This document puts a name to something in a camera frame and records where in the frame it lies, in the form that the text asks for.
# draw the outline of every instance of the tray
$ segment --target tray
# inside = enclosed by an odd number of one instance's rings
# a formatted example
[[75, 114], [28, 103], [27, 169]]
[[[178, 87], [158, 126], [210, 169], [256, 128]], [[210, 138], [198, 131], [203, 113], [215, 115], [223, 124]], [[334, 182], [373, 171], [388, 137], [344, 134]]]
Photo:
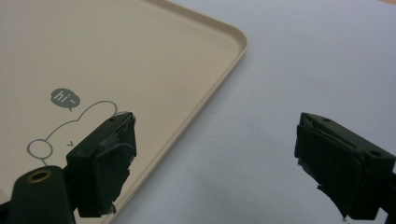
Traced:
[[[105, 119], [134, 112], [121, 208], [248, 47], [238, 29], [167, 1], [0, 3], [0, 203]], [[108, 223], [114, 216], [78, 223]]]

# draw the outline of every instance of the cartoon drawing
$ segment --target cartoon drawing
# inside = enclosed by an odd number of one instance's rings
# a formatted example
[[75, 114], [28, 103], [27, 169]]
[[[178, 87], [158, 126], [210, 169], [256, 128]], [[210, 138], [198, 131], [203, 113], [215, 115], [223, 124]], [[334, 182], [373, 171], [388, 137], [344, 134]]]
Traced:
[[118, 107], [111, 101], [100, 101], [90, 105], [77, 119], [67, 121], [58, 126], [45, 138], [30, 142], [26, 151], [33, 158], [41, 160], [44, 165], [59, 164], [64, 161], [67, 153], [98, 127], [105, 119], [118, 114]]

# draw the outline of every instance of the white background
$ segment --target white background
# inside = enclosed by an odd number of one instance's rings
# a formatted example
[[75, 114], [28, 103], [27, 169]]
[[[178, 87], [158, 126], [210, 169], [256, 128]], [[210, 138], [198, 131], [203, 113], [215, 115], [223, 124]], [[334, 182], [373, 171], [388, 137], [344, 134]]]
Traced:
[[176, 0], [250, 47], [114, 223], [342, 219], [293, 156], [301, 112], [396, 154], [396, 6], [375, 0]]

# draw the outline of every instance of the screw hole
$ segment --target screw hole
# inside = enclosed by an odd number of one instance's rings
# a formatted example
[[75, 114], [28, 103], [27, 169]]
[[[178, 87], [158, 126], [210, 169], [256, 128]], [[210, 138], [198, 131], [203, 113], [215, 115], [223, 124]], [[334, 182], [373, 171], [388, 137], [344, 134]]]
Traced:
[[373, 156], [377, 156], [377, 157], [381, 156], [381, 153], [379, 153], [377, 151], [370, 151], [370, 154], [372, 154]]
[[51, 170], [39, 170], [29, 175], [29, 177], [27, 177], [27, 182], [35, 184], [49, 178], [51, 174]]

